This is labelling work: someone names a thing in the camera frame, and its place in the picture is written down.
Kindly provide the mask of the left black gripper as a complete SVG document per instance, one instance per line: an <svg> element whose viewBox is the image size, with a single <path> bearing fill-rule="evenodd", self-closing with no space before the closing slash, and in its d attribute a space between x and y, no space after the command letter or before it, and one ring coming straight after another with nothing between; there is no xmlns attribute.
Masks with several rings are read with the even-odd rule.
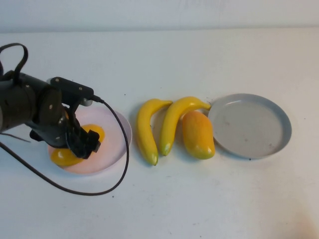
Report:
<svg viewBox="0 0 319 239"><path fill-rule="evenodd" d="M69 120L81 102L76 95L63 93L49 86L30 86L35 113L29 121L31 131L29 136L38 142L46 142L54 148L69 148L77 158L88 159L90 153L100 148L100 135L93 131L69 130L72 122Z"/></svg>

